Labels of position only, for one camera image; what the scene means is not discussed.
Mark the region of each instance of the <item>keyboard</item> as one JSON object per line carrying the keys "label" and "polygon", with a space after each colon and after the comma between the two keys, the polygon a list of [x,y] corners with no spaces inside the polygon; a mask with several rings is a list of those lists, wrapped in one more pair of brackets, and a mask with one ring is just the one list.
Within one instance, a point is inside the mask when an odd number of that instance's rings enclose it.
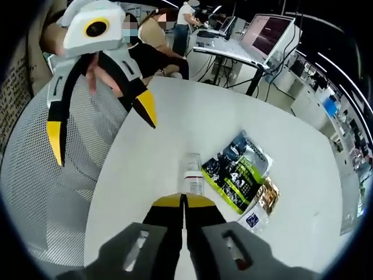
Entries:
{"label": "keyboard", "polygon": [[198,37],[203,37],[203,38],[216,38],[215,34],[212,34],[211,32],[208,32],[206,30],[200,30],[197,34]]}

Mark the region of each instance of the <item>face mask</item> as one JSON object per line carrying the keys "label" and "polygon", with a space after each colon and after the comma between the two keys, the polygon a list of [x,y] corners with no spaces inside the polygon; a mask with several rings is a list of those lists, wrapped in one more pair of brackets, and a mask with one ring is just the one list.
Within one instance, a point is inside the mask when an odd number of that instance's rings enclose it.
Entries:
{"label": "face mask", "polygon": [[131,37],[138,36],[138,30],[137,29],[122,29],[122,35],[123,35],[123,39],[127,43],[130,43]]}

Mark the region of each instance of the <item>chair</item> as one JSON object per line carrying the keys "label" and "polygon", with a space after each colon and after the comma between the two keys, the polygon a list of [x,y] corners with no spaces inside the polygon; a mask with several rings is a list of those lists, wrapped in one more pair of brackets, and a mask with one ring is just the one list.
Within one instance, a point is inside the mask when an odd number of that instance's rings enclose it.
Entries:
{"label": "chair", "polygon": [[0,192],[30,254],[48,276],[81,268],[85,229],[98,175],[127,112],[106,85],[90,95],[85,77],[73,91],[65,166],[47,135],[48,85],[29,103],[10,136]]}

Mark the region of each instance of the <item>wall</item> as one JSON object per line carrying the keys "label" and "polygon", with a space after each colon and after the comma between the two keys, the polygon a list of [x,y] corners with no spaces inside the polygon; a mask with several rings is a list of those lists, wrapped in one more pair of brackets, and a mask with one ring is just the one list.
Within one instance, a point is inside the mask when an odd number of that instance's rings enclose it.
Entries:
{"label": "wall", "polygon": [[359,127],[360,132],[363,134],[363,136],[365,138],[365,141],[368,143],[369,138],[367,137],[367,134],[365,133],[365,129],[363,127],[363,124],[361,123],[361,121],[360,121],[357,113],[355,112],[355,110],[350,105],[348,99],[345,96],[342,96],[342,98],[340,99],[340,102],[341,102],[340,112],[343,112],[345,110],[348,111],[347,115],[350,118],[353,118],[356,121],[357,126]]}
{"label": "wall", "polygon": [[129,12],[133,14],[134,16],[136,16],[139,22],[142,19],[144,19],[148,13],[157,9],[157,7],[149,6],[149,5],[123,3],[123,2],[116,2],[116,3],[119,6],[121,6],[126,12]]}

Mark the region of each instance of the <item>jeans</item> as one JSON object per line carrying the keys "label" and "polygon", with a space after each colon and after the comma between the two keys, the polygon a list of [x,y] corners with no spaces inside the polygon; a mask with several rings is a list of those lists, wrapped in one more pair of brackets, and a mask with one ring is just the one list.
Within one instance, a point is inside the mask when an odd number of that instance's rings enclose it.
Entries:
{"label": "jeans", "polygon": [[173,45],[173,52],[181,55],[185,55],[188,43],[189,26],[186,24],[177,24],[174,29],[175,40]]}

